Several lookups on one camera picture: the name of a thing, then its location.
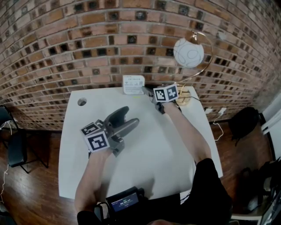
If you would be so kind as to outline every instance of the brick wall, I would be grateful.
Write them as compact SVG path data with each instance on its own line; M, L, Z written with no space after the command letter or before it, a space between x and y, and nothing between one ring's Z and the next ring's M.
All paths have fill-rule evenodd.
M192 29L208 35L214 59L190 80L204 107L222 119L268 105L281 85L281 11L270 0L3 0L0 3L0 104L19 125L61 130L71 91L120 87L123 74L171 83L200 71L182 68L175 42Z

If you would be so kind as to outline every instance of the wrist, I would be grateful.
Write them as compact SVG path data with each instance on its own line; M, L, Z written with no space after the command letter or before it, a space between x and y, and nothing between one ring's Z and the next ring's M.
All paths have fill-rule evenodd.
M168 115L173 113L175 110L177 111L179 110L173 102L165 102L162 103L162 105L164 106L165 113L167 113Z
M106 160L111 155L111 153L112 153L112 149L110 149L110 148L108 148L106 150L101 150L98 152L93 152L90 155L89 160L97 159L97 158L99 158L100 160Z

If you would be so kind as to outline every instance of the white lamp shade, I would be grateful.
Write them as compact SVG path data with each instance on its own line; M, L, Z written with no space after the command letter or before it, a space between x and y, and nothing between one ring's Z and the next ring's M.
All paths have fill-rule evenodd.
M204 49L201 44L193 44L182 38L175 43L174 57L180 65L194 68L202 62Z

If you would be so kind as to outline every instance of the display screen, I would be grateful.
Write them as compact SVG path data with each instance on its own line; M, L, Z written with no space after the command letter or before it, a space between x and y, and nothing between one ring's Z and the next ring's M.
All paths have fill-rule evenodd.
M137 198L137 193L131 194L125 198L122 198L116 202L111 203L112 207L114 209L115 212L118 212L122 209L126 209L129 206L132 206L136 203L138 203L139 200Z

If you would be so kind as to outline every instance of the black bag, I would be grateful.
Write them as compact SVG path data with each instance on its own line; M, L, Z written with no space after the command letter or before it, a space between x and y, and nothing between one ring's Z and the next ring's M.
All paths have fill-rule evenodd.
M232 140L236 139L235 146L238 141L253 131L259 121L259 112L253 107L246 107L238 112L228 122L232 132Z

